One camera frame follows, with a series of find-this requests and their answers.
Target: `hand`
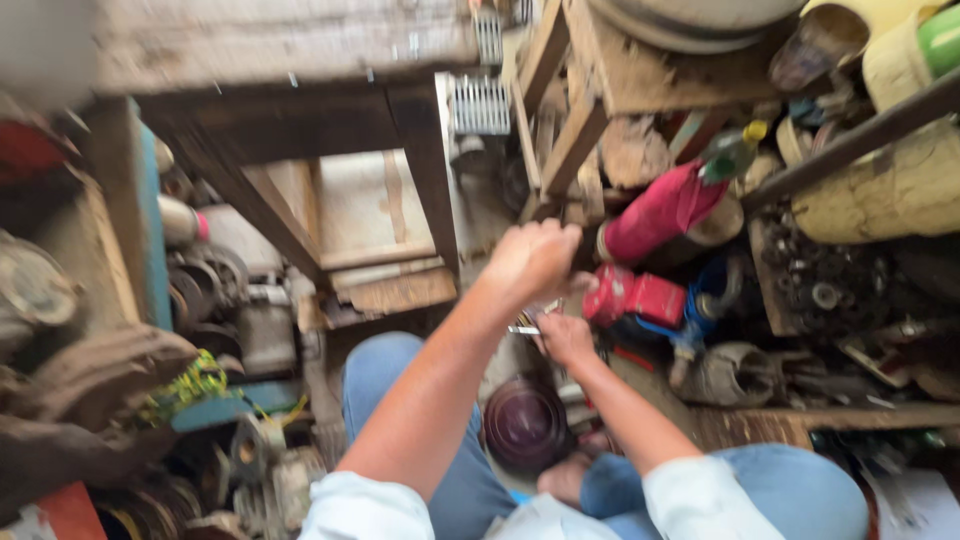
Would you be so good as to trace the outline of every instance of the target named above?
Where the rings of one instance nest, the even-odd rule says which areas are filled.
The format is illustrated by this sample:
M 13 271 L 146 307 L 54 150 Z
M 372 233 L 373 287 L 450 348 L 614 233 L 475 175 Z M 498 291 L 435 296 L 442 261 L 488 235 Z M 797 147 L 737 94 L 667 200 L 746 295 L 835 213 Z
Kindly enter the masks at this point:
M 537 317 L 537 326 L 540 338 L 534 341 L 540 352 L 563 367 L 572 370 L 586 362 L 602 361 L 593 350 L 593 334 L 584 319 L 547 313 Z
M 480 280 L 504 295 L 496 300 L 510 301 L 517 309 L 544 300 L 566 284 L 583 235 L 580 227 L 561 228 L 556 219 L 511 227 L 493 250 Z

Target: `wall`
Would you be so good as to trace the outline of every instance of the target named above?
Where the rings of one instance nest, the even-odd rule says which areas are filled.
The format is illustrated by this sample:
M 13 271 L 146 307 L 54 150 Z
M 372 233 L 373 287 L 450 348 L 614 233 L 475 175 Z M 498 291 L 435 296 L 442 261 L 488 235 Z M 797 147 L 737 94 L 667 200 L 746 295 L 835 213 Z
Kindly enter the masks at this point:
M 40 111 L 82 104 L 96 75 L 95 0 L 0 0 L 0 91 Z

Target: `plastic bottle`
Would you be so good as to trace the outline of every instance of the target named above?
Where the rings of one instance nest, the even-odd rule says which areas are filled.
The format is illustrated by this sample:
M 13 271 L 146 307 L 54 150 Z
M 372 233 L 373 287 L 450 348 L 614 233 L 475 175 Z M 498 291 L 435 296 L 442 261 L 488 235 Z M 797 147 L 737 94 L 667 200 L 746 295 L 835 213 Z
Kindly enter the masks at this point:
M 767 124 L 754 120 L 743 130 L 726 130 L 713 138 L 700 158 L 704 185 L 718 184 L 747 172 L 756 159 L 756 146 L 767 136 Z

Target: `metal vent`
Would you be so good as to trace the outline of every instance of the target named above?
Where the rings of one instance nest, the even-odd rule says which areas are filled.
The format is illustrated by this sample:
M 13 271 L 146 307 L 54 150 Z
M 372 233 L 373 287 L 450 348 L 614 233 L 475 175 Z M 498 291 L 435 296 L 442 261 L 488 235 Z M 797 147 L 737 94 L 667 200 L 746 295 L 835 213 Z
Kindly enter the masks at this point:
M 508 135 L 510 102 L 499 79 L 457 79 L 450 106 L 456 135 Z
M 534 0 L 516 0 L 514 3 L 514 22 L 526 26 L 534 22 Z
M 500 16 L 497 12 L 478 12 L 473 16 L 473 29 L 480 49 L 480 65 L 503 63 L 503 36 L 500 34 Z

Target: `metal rod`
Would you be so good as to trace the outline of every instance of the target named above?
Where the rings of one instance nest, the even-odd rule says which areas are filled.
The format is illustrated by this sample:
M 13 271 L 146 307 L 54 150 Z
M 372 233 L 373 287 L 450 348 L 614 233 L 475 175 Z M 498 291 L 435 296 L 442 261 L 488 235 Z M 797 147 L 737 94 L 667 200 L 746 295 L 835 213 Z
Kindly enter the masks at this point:
M 811 187 L 877 148 L 960 110 L 960 68 L 838 136 L 820 153 L 786 169 L 751 191 L 740 204 L 748 216 L 780 198 Z

